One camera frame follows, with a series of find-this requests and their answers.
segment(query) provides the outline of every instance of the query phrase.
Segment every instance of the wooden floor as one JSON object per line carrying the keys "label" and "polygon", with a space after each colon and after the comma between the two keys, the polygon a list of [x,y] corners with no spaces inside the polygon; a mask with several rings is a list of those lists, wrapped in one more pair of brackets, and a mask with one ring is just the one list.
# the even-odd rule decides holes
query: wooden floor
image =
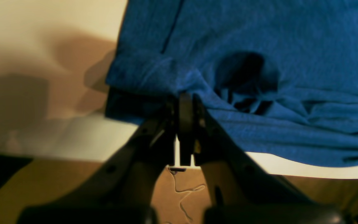
{"label": "wooden floor", "polygon": [[[0,224],[16,223],[26,206],[67,194],[100,166],[90,162],[34,160],[0,190]],[[286,178],[317,202],[335,204],[353,216],[358,215],[358,180]],[[161,223],[200,223],[203,210],[210,205],[204,182],[201,170],[177,175],[165,170],[157,182],[159,193],[152,201]]]}

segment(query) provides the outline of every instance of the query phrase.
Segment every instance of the white surface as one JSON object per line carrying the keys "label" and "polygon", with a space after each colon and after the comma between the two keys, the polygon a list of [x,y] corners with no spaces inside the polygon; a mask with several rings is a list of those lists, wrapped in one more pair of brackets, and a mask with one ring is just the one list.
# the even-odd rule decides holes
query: white surface
{"label": "white surface", "polygon": [[[104,161],[136,126],[104,119],[125,0],[0,0],[0,153]],[[267,172],[358,178],[249,153]]]}

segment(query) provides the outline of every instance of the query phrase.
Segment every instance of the clamp jaw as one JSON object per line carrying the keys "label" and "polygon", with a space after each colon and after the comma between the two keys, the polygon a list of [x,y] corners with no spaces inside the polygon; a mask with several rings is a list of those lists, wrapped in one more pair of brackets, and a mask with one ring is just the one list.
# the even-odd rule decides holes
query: clamp jaw
{"label": "clamp jaw", "polygon": [[283,178],[263,171],[233,143],[198,95],[170,97],[128,142],[82,186],[43,206],[29,207],[18,223],[157,223],[150,207],[156,180],[174,164],[203,170],[213,207],[204,223],[346,223],[333,207],[310,200]]}

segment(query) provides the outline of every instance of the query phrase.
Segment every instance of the blue fabric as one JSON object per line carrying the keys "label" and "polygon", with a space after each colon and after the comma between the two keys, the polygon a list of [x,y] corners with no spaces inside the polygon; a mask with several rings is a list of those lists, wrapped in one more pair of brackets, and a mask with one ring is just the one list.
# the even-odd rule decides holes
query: blue fabric
{"label": "blue fabric", "polygon": [[245,151],[358,165],[358,0],[130,0],[106,82],[113,119],[187,91]]}

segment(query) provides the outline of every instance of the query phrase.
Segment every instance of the brown floor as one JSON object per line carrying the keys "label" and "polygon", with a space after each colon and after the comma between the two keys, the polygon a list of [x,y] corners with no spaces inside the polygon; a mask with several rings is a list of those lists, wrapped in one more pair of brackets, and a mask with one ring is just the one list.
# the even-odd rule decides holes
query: brown floor
{"label": "brown floor", "polygon": [[[13,224],[22,209],[52,201],[73,190],[99,167],[100,163],[35,160],[20,170],[0,190],[0,224]],[[287,177],[312,199],[336,204],[358,214],[358,180],[327,180]],[[173,175],[161,174],[152,200],[161,223],[200,223],[210,205],[208,190],[200,170]]]}

